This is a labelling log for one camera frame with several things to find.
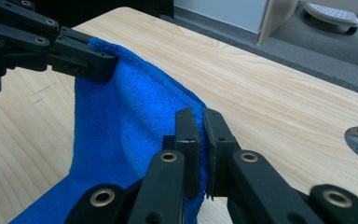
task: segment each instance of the white panel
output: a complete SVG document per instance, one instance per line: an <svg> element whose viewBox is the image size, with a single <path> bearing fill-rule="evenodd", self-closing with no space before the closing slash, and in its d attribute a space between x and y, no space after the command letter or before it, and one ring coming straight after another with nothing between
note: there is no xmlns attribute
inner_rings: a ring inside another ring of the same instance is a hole
<svg viewBox="0 0 358 224"><path fill-rule="evenodd" d="M176 7L258 34L268 0L174 0Z"/></svg>

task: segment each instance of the blue cloth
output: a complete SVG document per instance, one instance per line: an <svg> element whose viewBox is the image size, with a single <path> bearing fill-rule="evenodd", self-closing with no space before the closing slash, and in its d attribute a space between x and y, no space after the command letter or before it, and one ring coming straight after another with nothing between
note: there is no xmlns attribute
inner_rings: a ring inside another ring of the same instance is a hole
<svg viewBox="0 0 358 224"><path fill-rule="evenodd" d="M196 223L207 187L205 104L151 63L98 38L90 45L119 59L108 83L76 79L75 143L70 172L11 223L63 223L85 191L102 183L126 188L145 176L162 136L174 135L176 111L191 107L200 131L200 191L185 199L185 223Z"/></svg>

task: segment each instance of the gray floor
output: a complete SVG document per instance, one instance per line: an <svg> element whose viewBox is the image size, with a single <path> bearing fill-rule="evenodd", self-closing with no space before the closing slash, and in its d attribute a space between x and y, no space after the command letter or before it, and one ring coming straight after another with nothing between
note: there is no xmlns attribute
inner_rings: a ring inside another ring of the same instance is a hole
<svg viewBox="0 0 358 224"><path fill-rule="evenodd" d="M304 12L304 3L299 3L295 14L261 45L255 34L181 8L175 9L174 20L164 19L358 92L358 31L346 35L348 27L306 20Z"/></svg>

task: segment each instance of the blue microfiber cloth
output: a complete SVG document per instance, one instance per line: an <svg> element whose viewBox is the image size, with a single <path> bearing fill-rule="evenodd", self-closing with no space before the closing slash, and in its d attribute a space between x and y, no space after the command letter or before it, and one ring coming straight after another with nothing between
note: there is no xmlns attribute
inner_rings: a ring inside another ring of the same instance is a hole
<svg viewBox="0 0 358 224"><path fill-rule="evenodd" d="M203 128L205 104L151 63L118 45L92 38L96 49L118 56L108 83L76 79L74 157L69 175L11 223L63 223L90 188L111 183L126 188L144 177L163 135L174 135L175 113L191 107L201 139L200 190L185 199L185 223L197 222L207 187Z"/></svg>

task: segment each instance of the light wood tabletop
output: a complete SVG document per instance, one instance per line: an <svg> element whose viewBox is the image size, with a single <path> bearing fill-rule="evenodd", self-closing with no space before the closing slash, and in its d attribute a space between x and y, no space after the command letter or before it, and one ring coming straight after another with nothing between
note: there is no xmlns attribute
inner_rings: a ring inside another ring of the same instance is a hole
<svg viewBox="0 0 358 224"><path fill-rule="evenodd" d="M358 126L358 93L129 8L76 29L132 50L195 92L293 188L330 183L358 196L358 156L344 139ZM74 103L72 77L20 68L3 77L0 223L67 175ZM199 218L229 223L225 200L208 200Z"/></svg>

